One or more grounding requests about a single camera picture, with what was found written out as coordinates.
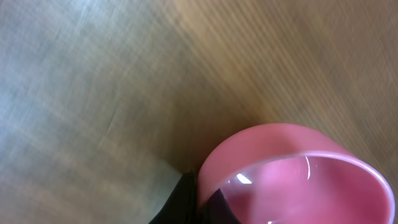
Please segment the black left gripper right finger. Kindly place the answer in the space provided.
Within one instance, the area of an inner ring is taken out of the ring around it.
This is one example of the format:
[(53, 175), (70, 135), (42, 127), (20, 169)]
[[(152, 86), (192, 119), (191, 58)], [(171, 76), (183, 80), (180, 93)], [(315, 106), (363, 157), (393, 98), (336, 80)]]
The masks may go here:
[(230, 209), (222, 191), (215, 191), (199, 209), (200, 224), (241, 224)]

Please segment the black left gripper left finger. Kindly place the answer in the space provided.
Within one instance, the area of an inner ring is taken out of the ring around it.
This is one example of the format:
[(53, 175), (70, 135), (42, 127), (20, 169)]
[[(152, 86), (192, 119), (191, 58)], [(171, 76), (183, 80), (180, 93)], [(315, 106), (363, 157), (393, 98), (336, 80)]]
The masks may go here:
[(149, 224), (191, 224), (197, 214), (197, 183), (193, 172), (184, 173), (169, 198)]

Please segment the pink scoop with blue handle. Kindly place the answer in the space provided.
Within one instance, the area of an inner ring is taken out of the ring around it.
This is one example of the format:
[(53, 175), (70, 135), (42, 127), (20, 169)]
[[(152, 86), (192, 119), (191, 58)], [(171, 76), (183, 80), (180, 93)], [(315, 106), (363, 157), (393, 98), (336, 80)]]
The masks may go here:
[(198, 207), (221, 192), (240, 223), (392, 223), (386, 179), (323, 133), (289, 123), (242, 130), (198, 173)]

